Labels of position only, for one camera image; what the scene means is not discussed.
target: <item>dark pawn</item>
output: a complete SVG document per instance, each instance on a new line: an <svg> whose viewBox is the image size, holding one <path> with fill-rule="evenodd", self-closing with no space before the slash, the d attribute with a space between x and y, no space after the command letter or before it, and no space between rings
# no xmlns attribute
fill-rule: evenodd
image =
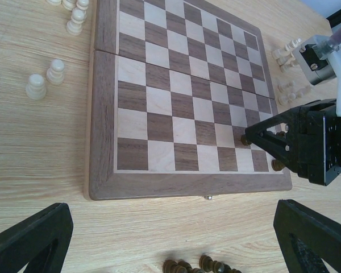
<svg viewBox="0 0 341 273"><path fill-rule="evenodd" d="M187 269L173 260L166 260L163 264L163 273L187 273Z"/></svg>
<svg viewBox="0 0 341 273"><path fill-rule="evenodd" d="M181 260L180 262L178 262L178 265L187 269L188 273L203 273L202 269L192 268L192 266L188 262L185 262L184 260Z"/></svg>
<svg viewBox="0 0 341 273"><path fill-rule="evenodd" d="M212 260L209 256L202 256L199 259L199 267L206 272L214 272L214 273L223 273L224 265L223 263L217 262L216 260Z"/></svg>

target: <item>white wall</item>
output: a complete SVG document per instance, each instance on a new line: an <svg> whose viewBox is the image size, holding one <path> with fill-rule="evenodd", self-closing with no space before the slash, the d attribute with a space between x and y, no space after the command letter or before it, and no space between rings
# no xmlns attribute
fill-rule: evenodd
<svg viewBox="0 0 341 273"><path fill-rule="evenodd" d="M302 2L325 18L341 9L341 0L302 0Z"/></svg>

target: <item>chessboard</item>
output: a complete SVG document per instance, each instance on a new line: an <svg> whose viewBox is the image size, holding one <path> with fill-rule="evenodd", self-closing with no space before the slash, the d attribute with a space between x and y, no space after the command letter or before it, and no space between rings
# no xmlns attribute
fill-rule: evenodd
<svg viewBox="0 0 341 273"><path fill-rule="evenodd" d="M204 0L97 0L90 55L91 199L292 187L240 141L277 114L257 27Z"/></svg>

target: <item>chessboard border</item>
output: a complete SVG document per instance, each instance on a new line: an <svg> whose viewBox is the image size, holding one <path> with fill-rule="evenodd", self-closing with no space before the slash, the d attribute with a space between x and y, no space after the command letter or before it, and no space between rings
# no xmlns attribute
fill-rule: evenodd
<svg viewBox="0 0 341 273"><path fill-rule="evenodd" d="M116 55L93 51L89 76L85 196L92 200L204 196L287 191L289 170L281 174L114 173ZM271 99L272 114L277 114Z"/></svg>
<svg viewBox="0 0 341 273"><path fill-rule="evenodd" d="M272 78L269 70L267 54L265 52L263 37L258 27L222 10L221 8L206 2L205 0L184 0L199 9L205 10L230 24L254 34L259 46L261 62L263 64L265 82L267 83L269 98L275 98ZM95 41L94 49L118 55L118 5L119 0L97 0L97 12L95 15Z"/></svg>

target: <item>table surface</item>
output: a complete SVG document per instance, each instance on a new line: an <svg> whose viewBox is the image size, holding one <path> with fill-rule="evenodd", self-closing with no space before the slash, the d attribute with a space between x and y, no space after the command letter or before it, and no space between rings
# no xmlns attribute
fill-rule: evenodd
<svg viewBox="0 0 341 273"><path fill-rule="evenodd" d="M329 35L327 20L296 0L208 1L261 29L274 88L277 78L307 84L299 69L283 75L271 50L297 37ZM286 272L273 230L279 199L294 199L341 223L341 175L320 187L292 174L289 192L211 201L85 200L91 15L78 37L66 33L69 18L70 12L44 0L0 0L0 232L54 202L67 202L74 231L63 272L161 272L167 257L196 265L202 253L243 272ZM28 99L28 76L45 75L54 58L66 64L64 83L48 85L41 101ZM292 106L335 96L334 80Z"/></svg>

